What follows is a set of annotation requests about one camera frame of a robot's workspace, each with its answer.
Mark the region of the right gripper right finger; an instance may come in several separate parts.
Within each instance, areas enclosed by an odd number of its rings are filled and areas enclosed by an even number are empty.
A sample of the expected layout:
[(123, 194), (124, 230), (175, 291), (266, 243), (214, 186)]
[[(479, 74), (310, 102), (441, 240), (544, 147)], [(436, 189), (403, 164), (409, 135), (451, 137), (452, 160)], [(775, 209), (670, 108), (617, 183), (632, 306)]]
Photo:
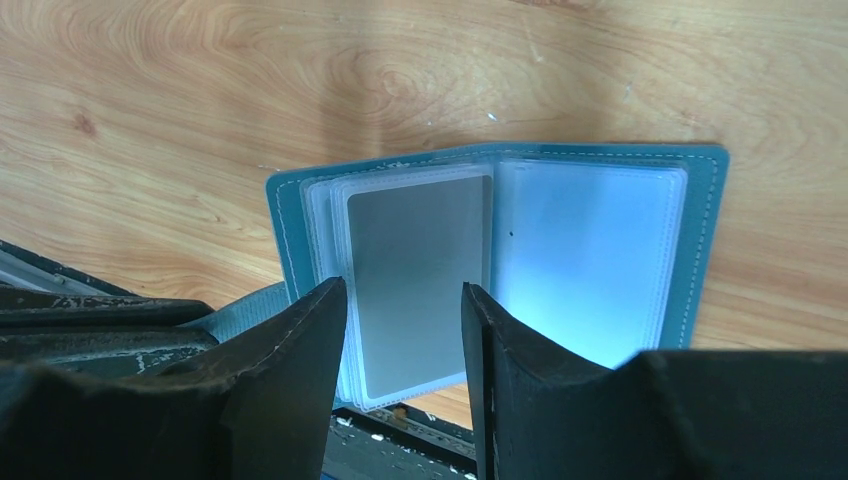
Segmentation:
[(481, 479), (843, 479), (843, 351), (649, 350), (608, 369), (462, 290)]

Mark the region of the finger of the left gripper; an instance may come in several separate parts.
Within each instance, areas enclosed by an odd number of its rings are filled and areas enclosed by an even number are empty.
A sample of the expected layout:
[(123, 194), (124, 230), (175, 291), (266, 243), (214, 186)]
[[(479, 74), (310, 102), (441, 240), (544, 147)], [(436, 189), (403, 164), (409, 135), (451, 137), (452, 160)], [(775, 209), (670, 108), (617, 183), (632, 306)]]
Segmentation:
[(181, 327), (14, 328), (1, 331), (1, 359), (35, 362), (104, 378), (156, 375), (218, 345)]
[(3, 286), (1, 326), (178, 326), (214, 312), (202, 301), (140, 296), (76, 295)]

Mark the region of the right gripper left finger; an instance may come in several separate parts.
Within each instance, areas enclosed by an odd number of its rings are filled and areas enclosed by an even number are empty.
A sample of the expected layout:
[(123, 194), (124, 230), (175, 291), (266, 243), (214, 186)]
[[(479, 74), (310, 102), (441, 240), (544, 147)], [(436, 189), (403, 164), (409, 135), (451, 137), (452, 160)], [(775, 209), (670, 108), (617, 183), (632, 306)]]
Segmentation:
[[(212, 335), (226, 315), (169, 327)], [(1, 475), (316, 479), (346, 320), (346, 285), (333, 277), (156, 375), (104, 378), (1, 359)]]

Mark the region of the blue card holder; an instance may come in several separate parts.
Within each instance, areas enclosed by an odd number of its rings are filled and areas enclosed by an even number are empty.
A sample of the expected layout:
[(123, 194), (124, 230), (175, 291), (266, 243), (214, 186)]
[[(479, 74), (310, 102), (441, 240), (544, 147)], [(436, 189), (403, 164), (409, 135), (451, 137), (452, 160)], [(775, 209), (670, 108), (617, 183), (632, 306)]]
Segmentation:
[(558, 345), (614, 368), (691, 343), (730, 156), (715, 144), (489, 143), (272, 175), (266, 194), (290, 302), (342, 278), (336, 401), (362, 410), (346, 190), (427, 172), (492, 178), (483, 287)]

